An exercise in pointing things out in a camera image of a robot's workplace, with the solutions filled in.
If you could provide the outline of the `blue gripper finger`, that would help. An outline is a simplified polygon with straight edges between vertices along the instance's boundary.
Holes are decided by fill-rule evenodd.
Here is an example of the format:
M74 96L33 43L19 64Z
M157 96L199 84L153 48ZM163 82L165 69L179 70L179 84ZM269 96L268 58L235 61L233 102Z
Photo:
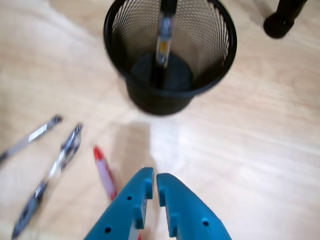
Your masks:
M86 240L137 240L146 221L147 202L153 198L154 169L140 169L112 201Z
M165 208L168 232L177 240L230 240L216 214L170 173L156 176L159 205Z

